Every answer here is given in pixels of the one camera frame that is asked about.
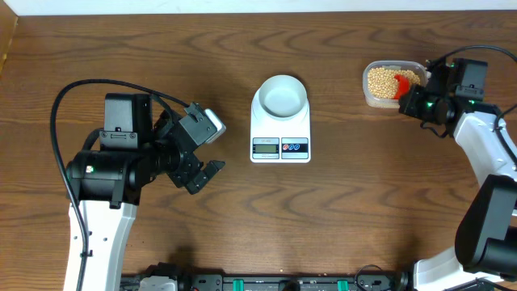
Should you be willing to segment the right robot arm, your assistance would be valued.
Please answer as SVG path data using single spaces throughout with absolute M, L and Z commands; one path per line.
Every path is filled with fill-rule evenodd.
M 504 112 L 483 100 L 487 69 L 484 61 L 464 58 L 429 61 L 427 84 L 399 99 L 399 112 L 423 129 L 444 126 L 441 136 L 464 151 L 479 184 L 453 247 L 414 265 L 413 290 L 486 288 L 516 279 L 516 146 Z

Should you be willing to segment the red measuring scoop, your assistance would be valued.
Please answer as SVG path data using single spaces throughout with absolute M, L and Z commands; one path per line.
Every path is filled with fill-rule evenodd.
M 396 74 L 394 78 L 397 81 L 397 92 L 393 98 L 400 99 L 403 95 L 409 92 L 411 83 L 407 77 L 400 74 Z

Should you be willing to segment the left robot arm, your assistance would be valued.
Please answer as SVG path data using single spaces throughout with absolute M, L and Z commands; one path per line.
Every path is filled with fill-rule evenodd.
M 82 222 L 70 223 L 66 290 L 120 287 L 124 251 L 142 188 L 168 175 L 177 188 L 199 192 L 225 162 L 202 163 L 194 154 L 225 125 L 210 109 L 191 103 L 180 116 L 165 107 L 153 119 L 151 94 L 109 93 L 104 126 L 94 130 L 66 167 Z

